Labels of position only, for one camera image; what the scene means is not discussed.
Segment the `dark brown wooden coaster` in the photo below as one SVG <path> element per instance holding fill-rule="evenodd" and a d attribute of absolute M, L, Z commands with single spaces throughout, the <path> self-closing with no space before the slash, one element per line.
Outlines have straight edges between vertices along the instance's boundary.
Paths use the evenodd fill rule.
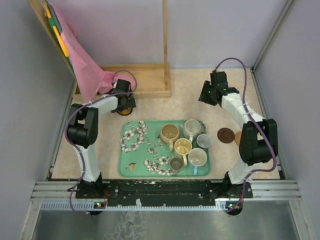
<path fill-rule="evenodd" d="M 235 140 L 235 133 L 227 127 L 223 127 L 218 130 L 217 138 L 225 144 L 230 144 Z"/>

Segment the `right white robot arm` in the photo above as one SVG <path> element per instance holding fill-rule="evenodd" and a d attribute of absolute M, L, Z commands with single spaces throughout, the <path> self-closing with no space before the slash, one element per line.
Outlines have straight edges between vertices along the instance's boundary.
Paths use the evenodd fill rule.
<path fill-rule="evenodd" d="M 223 179 L 223 192 L 229 198 L 242 196 L 245 181 L 254 172 L 262 172 L 261 165 L 276 160 L 278 155 L 278 126 L 274 119 L 265 119 L 246 102 L 235 87 L 229 87 L 227 74 L 213 70 L 210 81 L 203 84 L 200 102 L 219 105 L 231 114 L 241 128 L 240 158 Z"/>

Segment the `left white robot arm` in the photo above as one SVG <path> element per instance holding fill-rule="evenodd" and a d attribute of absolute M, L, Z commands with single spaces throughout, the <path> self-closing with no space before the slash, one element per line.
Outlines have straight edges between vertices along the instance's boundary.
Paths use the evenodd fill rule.
<path fill-rule="evenodd" d="M 79 162 L 81 177 L 77 183 L 85 195 L 95 199 L 104 192 L 102 173 L 95 151 L 99 118 L 107 113 L 120 113 L 136 107 L 134 90 L 128 80 L 118 79 L 111 91 L 85 104 L 71 105 L 64 129 L 65 139 L 72 145 Z"/>

